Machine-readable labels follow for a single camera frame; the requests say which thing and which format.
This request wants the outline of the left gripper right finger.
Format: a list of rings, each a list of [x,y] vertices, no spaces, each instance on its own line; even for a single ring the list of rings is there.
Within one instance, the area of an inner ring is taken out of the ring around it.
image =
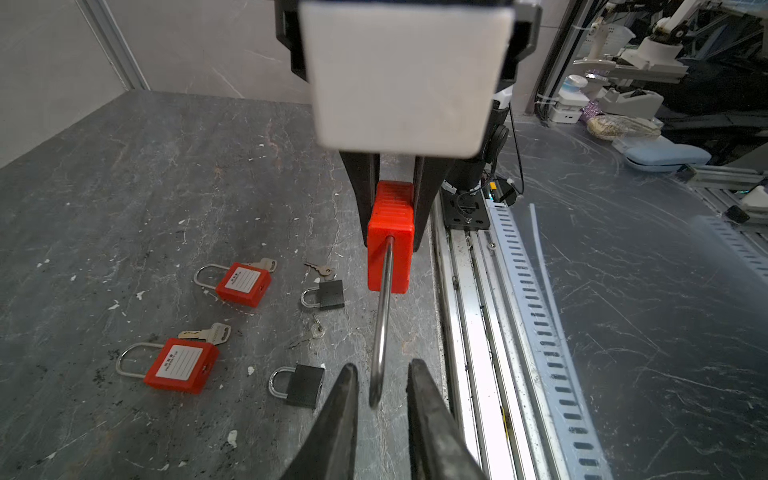
[[[411,478],[486,479],[421,359],[409,363],[406,393]]]

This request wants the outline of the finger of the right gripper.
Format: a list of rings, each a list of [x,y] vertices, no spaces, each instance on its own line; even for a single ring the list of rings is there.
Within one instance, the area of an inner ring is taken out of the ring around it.
[[[413,174],[414,251],[418,251],[420,248],[432,204],[451,169],[451,159],[425,156],[415,158]]]
[[[368,244],[368,224],[371,219],[380,178],[379,153],[340,151],[340,157],[350,180],[358,209],[363,243]]]

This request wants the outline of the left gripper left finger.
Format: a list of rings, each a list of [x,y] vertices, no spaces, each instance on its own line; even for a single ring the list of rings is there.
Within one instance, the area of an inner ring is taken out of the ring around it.
[[[358,397],[358,370],[354,364],[347,363],[281,479],[354,478]]]

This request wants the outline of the small black padlock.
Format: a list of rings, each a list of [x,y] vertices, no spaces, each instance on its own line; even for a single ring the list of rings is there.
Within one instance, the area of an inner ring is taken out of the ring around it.
[[[337,309],[345,305],[342,280],[320,282],[317,286],[305,290],[300,298],[301,305],[308,309]]]
[[[288,377],[284,390],[279,390],[275,384],[275,380],[280,376]],[[272,372],[267,388],[274,398],[284,400],[290,406],[314,410],[322,390],[324,376],[323,367],[303,364],[293,367],[283,366]]]

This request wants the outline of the red padlock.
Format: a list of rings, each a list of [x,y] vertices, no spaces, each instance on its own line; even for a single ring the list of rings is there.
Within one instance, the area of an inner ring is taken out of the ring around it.
[[[146,373],[124,370],[122,363],[128,353],[135,349],[155,349],[158,355]],[[160,390],[188,394],[200,394],[220,355],[217,346],[200,341],[172,338],[164,344],[138,342],[124,350],[115,362],[118,375],[135,378],[144,384]]]
[[[369,386],[373,409],[384,386],[391,296],[408,291],[414,240],[413,185],[381,181],[367,231],[368,288],[379,294]]]
[[[200,274],[208,269],[224,272],[223,278],[215,286],[204,283],[199,278]],[[250,308],[259,305],[271,281],[271,273],[268,270],[242,263],[233,263],[229,267],[207,264],[193,275],[196,285],[214,291],[221,300]]]

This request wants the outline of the small key with ring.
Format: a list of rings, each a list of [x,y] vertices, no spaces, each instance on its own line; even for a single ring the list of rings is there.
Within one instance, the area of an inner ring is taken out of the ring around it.
[[[295,339],[289,346],[289,349],[294,349],[304,343],[312,342],[323,338],[325,335],[324,326],[317,320],[314,320],[309,329]]]

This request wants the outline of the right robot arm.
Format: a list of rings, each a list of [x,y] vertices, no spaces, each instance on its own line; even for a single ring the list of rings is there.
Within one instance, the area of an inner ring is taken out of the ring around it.
[[[465,231],[486,230],[490,221],[481,199],[487,184],[495,179],[498,157],[506,144],[510,129],[505,120],[511,109],[499,101],[492,107],[483,143],[479,152],[469,159],[447,159],[417,156],[413,179],[406,195],[414,213],[414,248],[418,249],[426,228],[432,204],[436,198],[445,208],[445,226]],[[361,224],[363,242],[368,242],[371,220],[380,179],[379,153],[340,153],[351,182]]]

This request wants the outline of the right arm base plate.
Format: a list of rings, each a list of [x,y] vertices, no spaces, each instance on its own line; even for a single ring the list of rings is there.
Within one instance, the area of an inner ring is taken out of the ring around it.
[[[478,231],[490,228],[491,222],[480,191],[469,194],[442,188],[440,195],[443,223],[447,229]]]

